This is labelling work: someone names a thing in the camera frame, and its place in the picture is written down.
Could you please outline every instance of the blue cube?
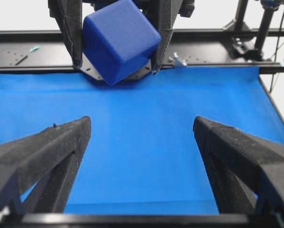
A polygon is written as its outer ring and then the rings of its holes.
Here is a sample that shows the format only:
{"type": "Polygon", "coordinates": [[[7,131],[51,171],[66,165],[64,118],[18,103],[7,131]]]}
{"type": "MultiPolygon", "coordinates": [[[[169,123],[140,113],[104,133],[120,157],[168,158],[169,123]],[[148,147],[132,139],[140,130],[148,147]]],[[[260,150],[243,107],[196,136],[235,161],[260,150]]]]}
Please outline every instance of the blue cube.
{"type": "Polygon", "coordinates": [[[132,0],[119,0],[84,19],[83,53],[109,85],[146,65],[160,41],[132,0]]]}

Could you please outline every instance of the black cylinder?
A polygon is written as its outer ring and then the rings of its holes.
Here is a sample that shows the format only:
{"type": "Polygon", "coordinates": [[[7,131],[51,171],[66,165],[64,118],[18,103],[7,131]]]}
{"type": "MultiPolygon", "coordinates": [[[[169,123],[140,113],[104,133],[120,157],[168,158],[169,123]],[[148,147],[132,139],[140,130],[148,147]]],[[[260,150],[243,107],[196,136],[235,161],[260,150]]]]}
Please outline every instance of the black cylinder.
{"type": "Polygon", "coordinates": [[[255,48],[258,49],[259,52],[262,51],[265,39],[269,33],[270,24],[274,15],[274,11],[275,9],[273,8],[267,8],[265,9],[264,15],[262,17],[261,25],[255,43],[255,48]]]}
{"type": "Polygon", "coordinates": [[[235,31],[241,31],[243,27],[243,20],[246,14],[248,0],[239,0],[237,12],[236,12],[236,23],[235,23],[235,31]]]}

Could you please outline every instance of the blue felt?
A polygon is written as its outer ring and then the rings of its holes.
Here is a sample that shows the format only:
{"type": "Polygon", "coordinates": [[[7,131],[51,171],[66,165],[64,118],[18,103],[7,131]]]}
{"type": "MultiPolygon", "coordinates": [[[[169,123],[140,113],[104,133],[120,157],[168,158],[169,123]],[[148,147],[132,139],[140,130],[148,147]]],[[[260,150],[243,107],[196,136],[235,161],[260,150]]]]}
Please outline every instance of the blue felt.
{"type": "Polygon", "coordinates": [[[116,86],[80,73],[0,75],[0,143],[84,115],[92,139],[68,213],[217,213],[192,132],[198,115],[284,144],[254,67],[163,70],[116,86]]]}
{"type": "Polygon", "coordinates": [[[34,187],[37,185],[38,182],[33,184],[24,194],[20,196],[20,201],[24,202],[25,199],[28,197],[28,195],[31,193],[31,191],[34,189],[34,187]]]}

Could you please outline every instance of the white wall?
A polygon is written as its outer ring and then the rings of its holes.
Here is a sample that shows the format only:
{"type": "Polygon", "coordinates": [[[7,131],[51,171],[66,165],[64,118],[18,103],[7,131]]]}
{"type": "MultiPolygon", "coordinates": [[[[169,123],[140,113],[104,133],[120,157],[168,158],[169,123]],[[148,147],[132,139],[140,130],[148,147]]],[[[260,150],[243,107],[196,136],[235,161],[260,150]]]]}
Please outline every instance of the white wall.
{"type": "MultiPolygon", "coordinates": [[[[196,0],[196,10],[188,18],[178,17],[174,28],[221,28],[234,18],[238,0],[196,0]]],[[[271,27],[278,28],[283,9],[275,13],[271,27]]],[[[83,5],[83,17],[93,12],[89,4],[83,5]]],[[[259,1],[250,0],[245,22],[251,28],[259,27],[263,9],[259,1]]],[[[0,0],[0,30],[56,30],[58,26],[53,18],[49,17],[47,0],[0,0]]],[[[275,38],[268,38],[264,47],[266,57],[275,51],[275,38]]],[[[284,48],[279,52],[282,60],[284,48]]],[[[262,76],[266,85],[271,77],[262,76]]],[[[284,74],[280,74],[273,98],[284,116],[284,74]]]]}

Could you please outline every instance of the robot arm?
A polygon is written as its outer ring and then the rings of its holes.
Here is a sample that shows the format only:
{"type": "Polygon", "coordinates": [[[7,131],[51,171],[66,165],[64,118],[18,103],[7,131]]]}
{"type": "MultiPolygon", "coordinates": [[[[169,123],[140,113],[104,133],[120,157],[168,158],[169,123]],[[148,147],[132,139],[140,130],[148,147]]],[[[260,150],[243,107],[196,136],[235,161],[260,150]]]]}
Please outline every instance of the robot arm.
{"type": "MultiPolygon", "coordinates": [[[[116,0],[83,0],[95,10],[116,0]]],[[[145,16],[159,31],[162,41],[151,57],[151,68],[158,72],[164,60],[165,50],[173,34],[172,27],[178,14],[191,17],[195,0],[135,0],[145,16]]],[[[82,0],[48,0],[50,16],[55,18],[63,35],[65,46],[76,68],[82,65],[82,0]]]]}

